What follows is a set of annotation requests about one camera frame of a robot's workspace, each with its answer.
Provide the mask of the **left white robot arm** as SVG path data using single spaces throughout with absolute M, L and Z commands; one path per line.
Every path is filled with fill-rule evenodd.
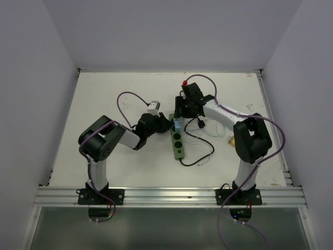
M 166 133 L 172 125 L 173 123 L 163 113 L 142 114 L 134 129 L 126 128 L 105 115 L 90 125 L 78 139 L 79 152 L 88 163 L 86 184 L 92 189 L 89 194 L 90 199 L 98 205 L 107 201 L 106 161 L 118 144 L 137 151 L 146 145 L 150 136 L 155 133 Z

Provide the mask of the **yellow usb charger plug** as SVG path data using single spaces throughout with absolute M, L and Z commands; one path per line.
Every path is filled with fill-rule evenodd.
M 235 147 L 235 138 L 234 138 L 234 136 L 229 136 L 228 137 L 228 144 L 231 145 L 232 147 Z

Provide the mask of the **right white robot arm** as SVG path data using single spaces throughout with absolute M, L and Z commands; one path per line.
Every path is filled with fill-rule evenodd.
M 244 204 L 250 199 L 249 190 L 255 188 L 256 164 L 267 155 L 272 140 L 261 115 L 241 114 L 231 108 L 222 108 L 214 96 L 204 96 L 196 83 L 182 84 L 182 96 L 175 98 L 174 125 L 180 130 L 181 121 L 203 116 L 219 122 L 233 131 L 235 150 L 240 158 L 233 182 L 232 199 Z

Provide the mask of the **green power strip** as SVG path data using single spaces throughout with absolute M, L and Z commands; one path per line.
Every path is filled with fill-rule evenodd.
M 174 152 L 174 158 L 176 160 L 183 160 L 185 158 L 185 150 L 184 143 L 182 139 L 182 128 L 180 132 L 175 132 L 174 130 L 174 114 L 169 114 L 169 119 L 173 122 L 172 127 L 170 129 L 171 139 L 172 139 L 172 147 Z

